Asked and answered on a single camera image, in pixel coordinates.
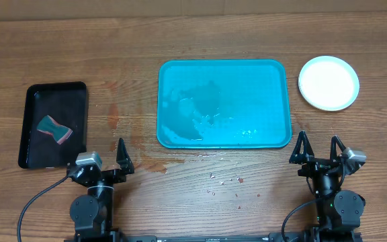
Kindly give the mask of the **light blue plate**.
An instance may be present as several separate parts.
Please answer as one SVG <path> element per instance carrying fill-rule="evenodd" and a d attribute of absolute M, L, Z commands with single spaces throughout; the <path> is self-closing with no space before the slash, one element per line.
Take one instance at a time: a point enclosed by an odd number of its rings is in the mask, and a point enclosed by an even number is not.
<path fill-rule="evenodd" d="M 318 56 L 302 67 L 298 89 L 310 105 L 336 112 L 354 103 L 360 84 L 355 69 L 349 63 L 335 56 Z"/>

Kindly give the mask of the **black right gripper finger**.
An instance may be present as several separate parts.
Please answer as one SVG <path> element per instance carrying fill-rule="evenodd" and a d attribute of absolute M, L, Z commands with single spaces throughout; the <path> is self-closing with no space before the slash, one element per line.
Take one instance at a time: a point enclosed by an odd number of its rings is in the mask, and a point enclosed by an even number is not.
<path fill-rule="evenodd" d="M 289 163 L 292 164 L 305 164 L 311 162 L 314 159 L 314 152 L 304 130 L 300 131 L 294 147 L 294 150 L 290 156 Z"/>
<path fill-rule="evenodd" d="M 341 153 L 346 149 L 346 146 L 342 143 L 341 139 L 335 135 L 331 138 L 331 150 L 330 150 L 330 160 L 334 161 L 341 155 Z"/>

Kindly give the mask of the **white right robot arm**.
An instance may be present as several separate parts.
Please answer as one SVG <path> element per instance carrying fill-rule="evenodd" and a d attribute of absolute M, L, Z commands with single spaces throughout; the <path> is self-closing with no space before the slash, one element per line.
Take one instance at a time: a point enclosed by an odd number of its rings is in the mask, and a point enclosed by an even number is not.
<path fill-rule="evenodd" d="M 366 154 L 345 146 L 335 135 L 331 138 L 328 159 L 316 158 L 305 131 L 298 134 L 289 163 L 300 165 L 300 177 L 305 177 L 314 199 L 291 211 L 284 219 L 281 235 L 284 241 L 361 241 L 354 230 L 360 226 L 366 200 L 361 195 L 342 188 L 345 178 L 366 163 Z M 299 210 L 315 205 L 317 224 L 290 237 L 286 235 L 289 218 Z"/>

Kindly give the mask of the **green and pink sponge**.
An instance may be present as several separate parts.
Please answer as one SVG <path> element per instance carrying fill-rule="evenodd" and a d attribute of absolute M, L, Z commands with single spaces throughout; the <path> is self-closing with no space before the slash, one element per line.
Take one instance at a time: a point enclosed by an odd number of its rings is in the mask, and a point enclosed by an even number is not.
<path fill-rule="evenodd" d="M 41 119 L 37 125 L 37 130 L 44 134 L 50 135 L 59 145 L 63 144 L 63 142 L 65 142 L 73 133 L 70 128 L 59 124 L 49 115 Z"/>

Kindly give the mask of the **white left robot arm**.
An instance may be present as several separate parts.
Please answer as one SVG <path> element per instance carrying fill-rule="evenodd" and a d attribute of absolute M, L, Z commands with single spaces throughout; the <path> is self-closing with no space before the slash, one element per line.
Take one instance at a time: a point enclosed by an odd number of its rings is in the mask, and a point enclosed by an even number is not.
<path fill-rule="evenodd" d="M 87 188 L 87 193 L 75 198 L 70 206 L 74 241 L 127 241 L 121 230 L 113 227 L 114 186 L 134 173 L 122 138 L 118 141 L 116 163 L 118 168 L 103 170 L 99 154 L 93 151 L 80 153 L 67 167 L 68 177 Z"/>

